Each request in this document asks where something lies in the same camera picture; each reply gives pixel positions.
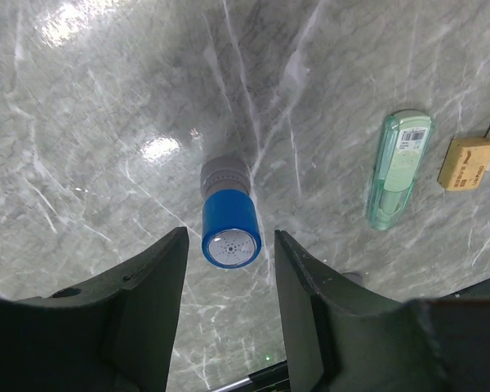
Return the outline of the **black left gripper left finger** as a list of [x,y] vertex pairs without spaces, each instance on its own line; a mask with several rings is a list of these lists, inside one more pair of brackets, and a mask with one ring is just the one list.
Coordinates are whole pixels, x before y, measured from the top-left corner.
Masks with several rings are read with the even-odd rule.
[[0,298],[0,391],[163,391],[185,280],[178,227],[49,297]]

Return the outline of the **blue glue stick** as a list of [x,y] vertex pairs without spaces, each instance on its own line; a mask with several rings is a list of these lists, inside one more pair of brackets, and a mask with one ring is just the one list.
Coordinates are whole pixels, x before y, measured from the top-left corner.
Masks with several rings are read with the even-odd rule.
[[247,165],[229,155],[207,161],[200,172],[200,191],[203,255],[222,269],[251,264],[262,241]]

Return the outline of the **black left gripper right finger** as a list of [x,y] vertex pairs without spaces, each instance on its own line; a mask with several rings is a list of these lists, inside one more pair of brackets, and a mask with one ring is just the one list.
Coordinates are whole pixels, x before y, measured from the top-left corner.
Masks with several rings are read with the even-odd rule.
[[490,296],[398,302],[274,236],[294,391],[490,391]]

